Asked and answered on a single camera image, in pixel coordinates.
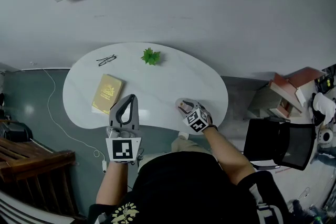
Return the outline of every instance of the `book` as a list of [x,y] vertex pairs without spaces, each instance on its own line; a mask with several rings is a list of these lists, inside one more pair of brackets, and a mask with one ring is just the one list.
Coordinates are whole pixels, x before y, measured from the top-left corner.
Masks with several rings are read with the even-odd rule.
[[92,112],[110,114],[110,109],[117,102],[123,82],[111,75],[103,74],[92,102]]

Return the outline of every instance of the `beige pants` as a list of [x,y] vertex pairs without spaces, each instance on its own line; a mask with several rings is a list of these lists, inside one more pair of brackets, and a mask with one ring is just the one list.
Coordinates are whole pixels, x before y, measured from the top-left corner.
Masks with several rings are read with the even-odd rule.
[[[194,151],[194,152],[203,152],[210,154],[209,151],[207,151],[205,148],[199,146],[195,142],[191,140],[186,140],[183,136],[178,136],[173,142],[172,142],[172,152],[180,152],[180,151]],[[141,167],[144,166],[146,163],[150,162],[151,160],[155,159],[156,157],[160,157],[165,154],[169,153],[156,153],[156,154],[147,154],[143,156],[143,159],[139,162],[139,169],[140,171]]]

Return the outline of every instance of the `white plug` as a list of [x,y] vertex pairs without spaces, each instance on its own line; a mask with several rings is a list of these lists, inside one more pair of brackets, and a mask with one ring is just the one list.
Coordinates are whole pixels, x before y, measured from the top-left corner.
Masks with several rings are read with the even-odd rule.
[[105,174],[107,171],[107,161],[105,160],[102,161],[102,167],[103,167],[103,173]]

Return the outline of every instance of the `green floor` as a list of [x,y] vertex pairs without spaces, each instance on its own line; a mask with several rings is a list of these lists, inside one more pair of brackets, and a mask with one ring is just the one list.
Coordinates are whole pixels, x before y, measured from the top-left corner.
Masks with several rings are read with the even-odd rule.
[[[82,129],[68,118],[63,106],[63,84],[68,70],[48,70],[56,82],[56,91],[50,100],[50,110],[56,122],[72,137],[82,140],[102,151],[108,160],[105,128]],[[34,139],[56,150],[76,152],[77,165],[71,170],[71,180],[79,211],[87,216],[88,209],[95,202],[96,194],[103,178],[102,157],[95,158],[93,149],[76,142],[62,132],[50,119],[47,101],[54,84],[41,71],[20,71],[7,73],[4,80],[5,109],[13,119],[27,124]],[[141,126],[143,140],[141,147],[145,154],[169,152],[171,142],[177,132],[150,126]],[[191,139],[209,149],[203,136],[191,136]],[[137,175],[137,165],[129,165],[129,185],[133,186]]]

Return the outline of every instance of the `forearm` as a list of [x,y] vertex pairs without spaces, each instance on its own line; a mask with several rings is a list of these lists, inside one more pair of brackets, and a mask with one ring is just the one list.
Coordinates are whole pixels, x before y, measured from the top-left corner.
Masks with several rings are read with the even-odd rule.
[[128,165],[110,162],[100,185],[96,204],[117,205],[127,193]]
[[215,128],[206,128],[203,133],[220,166],[233,184],[237,185],[244,177],[255,172],[248,159]]

